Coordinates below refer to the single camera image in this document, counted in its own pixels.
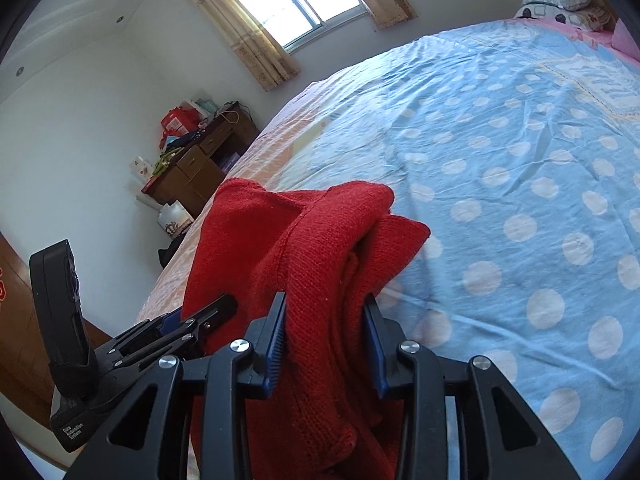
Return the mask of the red knitted sweater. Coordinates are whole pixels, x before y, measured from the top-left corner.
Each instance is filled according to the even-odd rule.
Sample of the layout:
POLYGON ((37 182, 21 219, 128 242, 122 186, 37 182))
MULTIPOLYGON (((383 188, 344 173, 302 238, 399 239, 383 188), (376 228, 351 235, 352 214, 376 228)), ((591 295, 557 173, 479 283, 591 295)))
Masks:
POLYGON ((376 394, 362 339, 362 306, 420 252, 423 223, 392 213, 386 185, 352 181, 273 193, 231 179, 201 228, 183 313, 222 295, 235 315, 207 352, 242 336, 286 296, 286 343, 277 387, 247 403, 257 479, 390 479, 402 406, 376 394))

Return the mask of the white paper bag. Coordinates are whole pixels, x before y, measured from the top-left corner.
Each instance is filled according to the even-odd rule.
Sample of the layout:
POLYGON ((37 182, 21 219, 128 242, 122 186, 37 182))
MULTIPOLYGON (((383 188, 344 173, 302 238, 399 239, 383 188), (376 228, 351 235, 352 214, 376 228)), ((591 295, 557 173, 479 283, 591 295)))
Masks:
POLYGON ((194 218, 190 212, 178 200, 175 200, 172 204, 161 206, 157 217, 158 225, 171 238, 180 236, 190 228, 193 221, 194 218))

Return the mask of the brown wooden desk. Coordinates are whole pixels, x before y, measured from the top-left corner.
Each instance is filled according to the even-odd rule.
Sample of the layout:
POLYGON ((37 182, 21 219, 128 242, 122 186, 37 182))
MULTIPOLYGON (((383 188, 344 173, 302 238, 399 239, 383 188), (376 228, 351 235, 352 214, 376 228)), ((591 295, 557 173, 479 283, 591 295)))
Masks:
POLYGON ((160 205, 179 202, 197 217, 258 134, 250 110, 228 102, 204 129, 164 157, 142 194, 160 205))

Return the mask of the red gift bag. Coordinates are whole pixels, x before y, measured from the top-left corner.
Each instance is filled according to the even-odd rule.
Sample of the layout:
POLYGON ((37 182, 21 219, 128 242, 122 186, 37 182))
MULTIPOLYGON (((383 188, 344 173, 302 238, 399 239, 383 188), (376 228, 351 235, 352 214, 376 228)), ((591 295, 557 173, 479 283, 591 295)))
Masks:
POLYGON ((186 134, 195 131, 201 121, 201 116, 197 110, 193 108, 175 107, 172 108, 161 120, 163 132, 162 140, 166 143, 166 139, 170 136, 181 138, 186 134))

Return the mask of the left beige curtain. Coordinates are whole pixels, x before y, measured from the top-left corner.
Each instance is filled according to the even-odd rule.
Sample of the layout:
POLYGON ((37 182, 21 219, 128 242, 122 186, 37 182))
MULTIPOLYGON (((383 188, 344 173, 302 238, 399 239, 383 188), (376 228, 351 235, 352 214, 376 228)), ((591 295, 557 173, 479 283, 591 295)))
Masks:
POLYGON ((300 73, 294 58, 240 0, 191 0, 265 91, 300 73))

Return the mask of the blue pink polka-dot bedsheet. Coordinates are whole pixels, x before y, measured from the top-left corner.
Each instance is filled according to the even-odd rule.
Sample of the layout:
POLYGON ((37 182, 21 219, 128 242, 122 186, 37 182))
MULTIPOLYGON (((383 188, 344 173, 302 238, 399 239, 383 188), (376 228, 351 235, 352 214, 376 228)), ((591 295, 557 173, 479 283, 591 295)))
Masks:
POLYGON ((620 464, 639 429, 639 64, 615 35, 423 37, 311 84, 231 172, 389 185, 432 235, 382 306, 445 356, 485 352, 582 478, 620 464))

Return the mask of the pink floral pillow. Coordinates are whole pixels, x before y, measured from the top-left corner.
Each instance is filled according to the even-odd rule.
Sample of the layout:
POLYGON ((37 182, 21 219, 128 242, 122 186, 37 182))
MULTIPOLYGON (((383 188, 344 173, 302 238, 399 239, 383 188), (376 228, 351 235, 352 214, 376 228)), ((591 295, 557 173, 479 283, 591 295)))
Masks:
POLYGON ((623 58, 640 63, 640 48, 621 18, 615 24, 611 47, 623 58))

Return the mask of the grey patterned pillow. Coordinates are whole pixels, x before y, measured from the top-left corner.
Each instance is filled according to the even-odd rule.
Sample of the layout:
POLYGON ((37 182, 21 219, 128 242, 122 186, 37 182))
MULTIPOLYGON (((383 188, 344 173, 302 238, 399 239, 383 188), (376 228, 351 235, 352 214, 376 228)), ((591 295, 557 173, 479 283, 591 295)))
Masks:
POLYGON ((555 22, 586 32, 612 30, 617 20, 602 0, 522 0, 514 18, 555 22))

